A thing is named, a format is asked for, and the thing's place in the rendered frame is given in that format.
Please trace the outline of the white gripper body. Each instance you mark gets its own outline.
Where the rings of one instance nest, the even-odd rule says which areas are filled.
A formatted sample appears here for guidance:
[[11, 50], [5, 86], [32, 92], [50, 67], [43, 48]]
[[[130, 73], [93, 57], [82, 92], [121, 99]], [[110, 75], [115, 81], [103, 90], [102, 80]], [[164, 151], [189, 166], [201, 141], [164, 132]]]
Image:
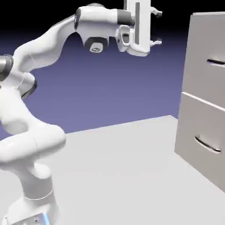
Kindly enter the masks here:
[[150, 6], [151, 0], [127, 0], [127, 11], [134, 17], [130, 28], [130, 46], [127, 53], [145, 57], [150, 52]]

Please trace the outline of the grey painted cabinet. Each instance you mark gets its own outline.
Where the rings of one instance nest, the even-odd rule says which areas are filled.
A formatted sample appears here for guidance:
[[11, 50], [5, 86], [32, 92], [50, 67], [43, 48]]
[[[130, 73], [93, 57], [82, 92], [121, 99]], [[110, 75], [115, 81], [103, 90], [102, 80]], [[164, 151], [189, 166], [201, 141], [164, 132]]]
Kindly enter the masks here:
[[225, 12], [191, 15], [174, 150], [225, 192]]

